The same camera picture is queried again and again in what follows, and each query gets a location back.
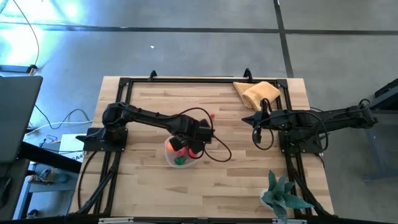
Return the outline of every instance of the wooden table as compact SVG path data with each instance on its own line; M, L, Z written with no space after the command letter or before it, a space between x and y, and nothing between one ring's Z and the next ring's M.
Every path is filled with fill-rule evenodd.
M119 78L104 77L94 127L102 127L101 115L107 105L115 101ZM308 110L304 80L287 80L293 109ZM233 155L225 163L212 161L204 155L188 169L171 168L164 157L164 141L170 134L164 129L129 123L127 146L121 156L113 200L113 217L275 217L273 211L261 206L259 195L268 187L270 169L277 178L286 174L285 158L280 152L277 137L274 147L268 151L261 151L253 145L252 127L241 118L254 112L243 106L232 84L135 83L131 104L163 114L203 107L215 114L215 134L229 146ZM206 118L202 111L187 114L196 119ZM270 134L263 131L262 144L265 146L269 140ZM216 140L207 145L207 150L220 159L228 156L227 150ZM103 152L97 153L88 165L81 185L82 203L98 185L103 157ZM321 161L311 154L303 154L302 157L308 188L323 207L333 213ZM102 209L107 192L105 189ZM75 194L71 212L76 210ZM292 210L288 214L290 217L294 215Z

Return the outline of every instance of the green plant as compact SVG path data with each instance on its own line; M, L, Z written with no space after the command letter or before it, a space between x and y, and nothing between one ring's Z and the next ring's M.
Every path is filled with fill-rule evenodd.
M270 170L268 175L269 187L261 200L274 209L274 213L284 223L287 223L286 208L312 208L313 205L305 202L303 199L289 194L294 186L294 182L286 181L286 176L276 181L275 174Z

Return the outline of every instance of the yellow towel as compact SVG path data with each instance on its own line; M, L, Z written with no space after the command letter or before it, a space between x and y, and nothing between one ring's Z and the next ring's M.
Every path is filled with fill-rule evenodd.
M248 90L250 87L253 87L255 84L248 84L248 83L233 83L235 86L236 91L238 92L239 96L242 98L243 105L249 109L252 108L251 104L248 103L244 98L243 98L243 93Z
M268 82L260 82L248 88L243 94L243 101L250 104L256 111L261 110L260 102L267 98L270 102L280 95L280 91Z

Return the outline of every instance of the gray floor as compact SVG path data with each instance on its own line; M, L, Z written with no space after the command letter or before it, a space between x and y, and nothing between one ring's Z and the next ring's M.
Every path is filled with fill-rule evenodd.
M271 0L18 2L38 23L277 28ZM280 0L280 5L287 29L398 29L398 2L393 0ZM41 14L39 8L48 10ZM23 22L23 17L10 2L0 21ZM155 69L160 76L240 77L249 67L255 77L286 77L278 34L36 31L37 75L44 77L37 104L51 121L62 120L74 108L93 117L105 75L149 75ZM310 104L324 110L354 105L398 77L398 36L288 35L287 43L294 77L305 79ZM35 59L35 42L26 26L0 30L0 49L0 64L25 65ZM74 114L71 121L83 117ZM32 123L46 124L38 111ZM46 134L84 133L88 126L43 129L26 141L38 144ZM364 132L345 129L330 138L325 163L335 213L396 222L398 178L362 181L375 168Z

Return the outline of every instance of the black cable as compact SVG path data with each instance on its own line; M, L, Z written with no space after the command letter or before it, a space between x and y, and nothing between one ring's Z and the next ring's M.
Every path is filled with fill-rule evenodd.
M315 119L317 119L317 120L319 121L319 122L318 122L318 126L317 126L317 130L318 130L319 125L322 125L322 126L323 126L323 129L324 129L325 134L326 134L326 137L325 137L325 138L326 138L325 147L322 148L322 146L320 145L320 141L317 141L317 145L318 145L318 147L319 147L320 149L322 149L322 151L326 150L326 149L328 148L328 146L329 146L329 137L328 137L328 135L327 135L327 134L328 134L328 131L327 131L326 127L325 127L325 124L323 123L323 121L322 121L317 115L314 115L314 114L309 113L309 112L306 112L306 111L296 111L296 112L291 112L291 113L287 113L287 114L282 114L282 115L278 115L278 116L274 116L274 117L271 117L271 118L267 118L267 119L264 119L264 120L258 122L257 125L253 128L253 132L252 132L252 140L253 140L254 145L255 145L257 148L261 149L261 150L268 150L268 149L270 149L270 148L274 145L274 134L272 133L272 130L271 130L270 127L266 127L266 128L268 128L268 130L271 132L271 144L270 144L268 147L266 147L266 148L262 148L262 147L260 147L260 146L255 142L255 140L254 140L254 137L255 137L254 133L255 133L255 131L257 130L257 128L260 127L260 125L262 125L262 124L265 123L266 121L269 121L269 120L272 120L272 119L275 119L275 118L280 118L280 117L283 117L283 116L289 116L289 115L300 114L300 113L301 113L301 114L308 114L308 115L310 115L310 116L313 116Z
M87 140L88 137L92 137L94 135L97 135L100 131L102 131L104 128L100 128L97 132L93 133L93 134L89 134L85 137L85 140Z
M350 112L350 113L356 113L356 112L361 112L361 111L364 111L364 110L369 109L369 108L371 107L371 102L370 102L368 99L362 99L362 100L359 102L358 105L361 105L363 101L368 102L368 106L367 106L367 107L365 107L365 108L363 108L363 109L360 109L360 110L356 110L356 111L347 111L347 112L341 112L341 113L333 114L333 115L331 115L330 117L328 117L327 119L324 119L323 122L326 122L326 121L328 121L328 120L334 118L335 116L339 116L339 115L346 114L346 113L348 113L348 112ZM315 131L315 135L316 135L317 137L318 137L318 135L319 135L319 133L318 133L318 132L319 132L319 125L320 125L320 124L317 125L316 131Z
M45 117L45 119L46 119L47 122L49 123L51 129L58 129L58 128L60 128L61 125L63 125L63 123L68 119L68 117L69 117L70 115L72 115L72 113L75 112L75 111L81 111L81 112L85 115L86 120L87 120L87 121L90 121L90 119L88 118L88 116L87 116L87 114L86 114L85 111L83 111L82 109L74 109L73 111L69 112L69 113L67 114L67 116L65 117L65 119L58 125L58 127L55 128L55 127L51 126L51 122L50 122L49 118L43 113L43 111L40 110L40 108L39 108L37 105L35 105L35 107L36 107L36 108L40 111L40 113Z
M39 147L41 147L43 149L43 145L46 142L47 139L43 139L43 142L39 144Z
M268 110L271 113L272 112L272 108L271 108L271 103L267 98L264 98L263 100L267 101L267 106L268 106Z
M50 143L53 143L55 141L58 141L58 138L56 136L53 136L51 134L46 135L45 137L47 137L47 139L51 140Z
M321 110L321 109L319 109L319 108L316 108L316 107L313 107L313 106L310 106L310 108L323 112L323 110Z
M77 187L77 206L79 209L81 209L81 198L80 198L80 188L81 188L81 180L83 179L83 176L86 172L87 165L90 163L91 159L94 157L94 155L97 153L97 151L93 152L92 155L87 159L86 164L83 167L83 170L81 171L78 187Z
M205 110L205 109L203 109L203 108L200 108L200 107L189 108L189 109L186 109L185 111L183 111L183 112L181 112L181 113L179 113L179 114L176 114L176 115L174 115L174 116L172 116L172 117L175 118L176 116L181 116L181 115L183 115L183 114L185 114L186 112L191 111L191 110L202 110L203 112L205 112L205 113L207 114L207 117L208 117L209 120L210 120L210 127L211 127L211 130L214 131L213 120L212 120L212 118L211 118L209 112L207 112L207 110ZM214 133L213 133L213 137L214 137L215 139L217 139L217 140L228 150L228 152L229 152L229 157L228 157L228 159L225 159L225 160L215 159L214 157L212 157L212 156L209 155L209 153L206 151L206 148L203 149L203 152L202 152L202 154L201 154L199 157L192 157L191 155L189 155L189 153L188 153L188 155L189 155L192 159L199 159L199 158L201 158L201 157L203 156L203 153L204 153L204 154L206 154L210 159L212 159L212 160L214 160L214 161L216 161L216 162L228 162L228 161L232 158L232 152L231 152L231 150L229 149L229 147L228 147L223 141L221 141L218 137L216 137L216 136L214 135Z
M314 155L316 155L317 157L319 157L319 159L322 162L323 168L325 168L325 162L323 161L322 157L318 154L318 153L314 153Z
M118 107L118 108L120 108L120 109L122 109L122 110L127 110L127 111L129 111L129 108L125 108L125 107ZM191 110L201 110L201 111L205 112L206 115L207 115L207 117L208 117L209 120L210 120L210 128L211 128L212 131L214 131L213 120L212 120L212 118L211 118L209 112L207 112L207 110L205 110L205 109L203 109L203 108L200 108L200 107L189 108L189 109L186 109L186 110L184 110L184 111L182 111L182 112L180 112L180 113L178 113L178 114L169 116L168 118L157 118L157 119L163 119L163 120L174 119L174 118L176 118L176 117L178 117L178 116L181 116L181 115L183 115L183 114L185 114L186 112L191 111ZM206 152L206 149L204 149L203 152L202 152L202 154L201 154L200 156L198 156L198 157L193 157L193 156L191 156L191 155L189 155L189 156L190 156L192 159L200 159L200 158L203 156L203 154L206 154L210 159L213 159L214 161L217 161L217 162L228 162L228 161L232 158L232 152L231 152L231 150L229 149L229 147L228 147L223 141L221 141L220 139L218 139L214 134L213 134L213 137L214 137L215 139L217 139L217 140L228 150L228 152L229 152L229 157L228 157L228 159L223 160L223 161L222 161L222 160L219 160L219 159L215 159L214 157L211 157L211 156Z
M211 156L207 153L206 149L203 149L203 151L205 152L205 154L206 154L210 159L213 159L213 160L216 161L216 162L228 162L228 161L232 158L232 152L231 152L231 150L229 149L229 147L228 147L225 143L223 143L221 140L219 140L217 136L214 135L213 137L214 137L215 139L217 139L217 140L226 148L226 150L228 150L228 152L229 152L229 157L228 157L228 159L225 159L225 160L215 159L214 157L211 157Z

